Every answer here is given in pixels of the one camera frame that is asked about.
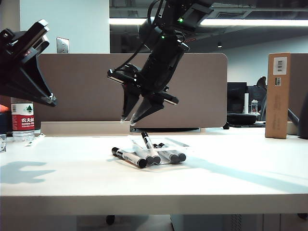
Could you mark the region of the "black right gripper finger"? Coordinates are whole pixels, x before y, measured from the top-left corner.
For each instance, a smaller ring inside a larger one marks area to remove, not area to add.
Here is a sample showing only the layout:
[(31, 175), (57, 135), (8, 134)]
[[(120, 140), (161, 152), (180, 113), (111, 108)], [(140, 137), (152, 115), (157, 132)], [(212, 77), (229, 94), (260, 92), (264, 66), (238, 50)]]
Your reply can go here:
[(140, 89), (135, 86), (123, 86), (124, 103), (121, 121), (125, 121), (139, 100)]
[(145, 96), (141, 102), (141, 105), (131, 118), (131, 125), (134, 126), (139, 120), (151, 115), (158, 110), (164, 108), (164, 97), (162, 95), (149, 95)]

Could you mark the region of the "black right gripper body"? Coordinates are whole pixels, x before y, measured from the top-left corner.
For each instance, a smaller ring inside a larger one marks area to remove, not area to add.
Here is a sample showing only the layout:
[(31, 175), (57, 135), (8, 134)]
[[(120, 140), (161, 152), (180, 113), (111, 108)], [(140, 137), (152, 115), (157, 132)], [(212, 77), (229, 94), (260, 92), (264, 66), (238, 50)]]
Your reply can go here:
[(107, 76), (122, 86), (133, 87), (149, 101), (178, 104), (177, 97), (168, 94), (166, 88), (182, 56), (188, 50), (189, 46), (177, 36), (160, 38), (141, 69), (126, 64), (118, 70), (110, 69)]

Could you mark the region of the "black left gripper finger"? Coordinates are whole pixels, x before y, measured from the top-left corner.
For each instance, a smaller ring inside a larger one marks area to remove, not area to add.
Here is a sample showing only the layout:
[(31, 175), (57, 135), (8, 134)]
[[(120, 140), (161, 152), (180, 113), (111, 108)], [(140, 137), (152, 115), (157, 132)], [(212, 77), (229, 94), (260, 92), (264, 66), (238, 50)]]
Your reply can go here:
[(26, 95), (24, 96), (24, 99), (47, 106), (57, 105), (56, 96), (48, 87), (46, 80), (41, 73), (37, 56), (25, 58), (20, 70), (23, 74), (21, 86)]
[(21, 86), (23, 74), (20, 69), (12, 72), (0, 72), (0, 94), (24, 99), (25, 93)]

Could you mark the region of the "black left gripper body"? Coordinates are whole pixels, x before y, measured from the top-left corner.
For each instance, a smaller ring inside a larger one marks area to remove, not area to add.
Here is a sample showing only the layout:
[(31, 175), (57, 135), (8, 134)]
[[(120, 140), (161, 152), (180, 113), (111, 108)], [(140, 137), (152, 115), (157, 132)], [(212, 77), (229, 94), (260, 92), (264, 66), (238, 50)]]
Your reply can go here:
[(13, 32), (6, 28), (0, 33), (0, 79), (8, 81), (11, 72), (30, 61), (35, 60), (48, 47), (46, 33), (48, 22), (41, 19), (27, 31)]

